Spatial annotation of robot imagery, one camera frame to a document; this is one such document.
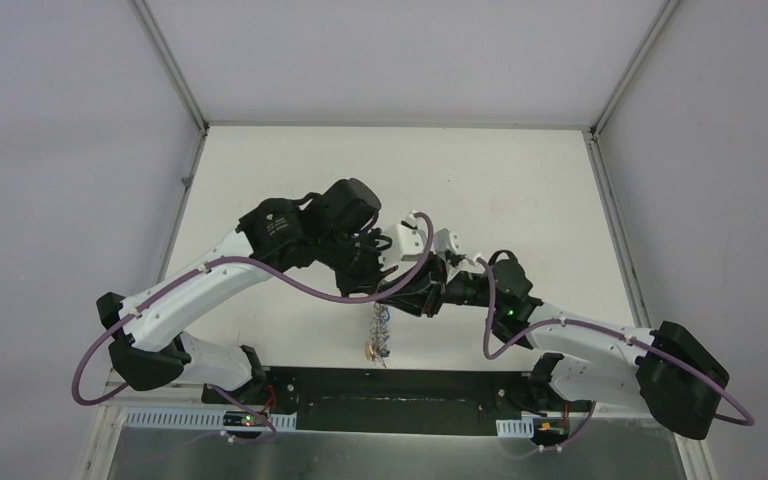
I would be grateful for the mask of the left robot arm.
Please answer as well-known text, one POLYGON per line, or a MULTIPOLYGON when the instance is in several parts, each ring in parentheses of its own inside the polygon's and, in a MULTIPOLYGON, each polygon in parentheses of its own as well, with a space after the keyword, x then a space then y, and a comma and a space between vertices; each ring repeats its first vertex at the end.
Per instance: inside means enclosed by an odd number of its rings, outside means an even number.
POLYGON ((114 371, 136 391, 183 380, 220 387, 241 404, 257 402, 265 378, 254 350, 200 340, 187 327, 243 290, 315 262, 335 274, 340 293, 327 300, 363 302, 381 277, 380 208, 355 178, 301 199, 269 198, 172 278, 130 297, 103 295, 97 308, 111 332, 114 371))

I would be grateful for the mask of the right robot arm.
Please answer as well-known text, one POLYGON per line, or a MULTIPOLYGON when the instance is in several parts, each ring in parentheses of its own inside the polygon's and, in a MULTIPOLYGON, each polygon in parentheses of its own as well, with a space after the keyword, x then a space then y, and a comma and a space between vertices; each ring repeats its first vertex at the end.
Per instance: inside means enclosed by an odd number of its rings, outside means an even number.
POLYGON ((488 356, 514 346, 539 352, 527 393, 540 409, 564 400, 607 403, 647 412, 678 435, 707 437, 729 374, 684 326, 635 328, 565 311, 532 296, 533 284, 509 250, 482 262, 482 273, 454 272, 457 262, 451 254, 430 256, 384 304, 427 317, 444 305, 486 309, 488 356))

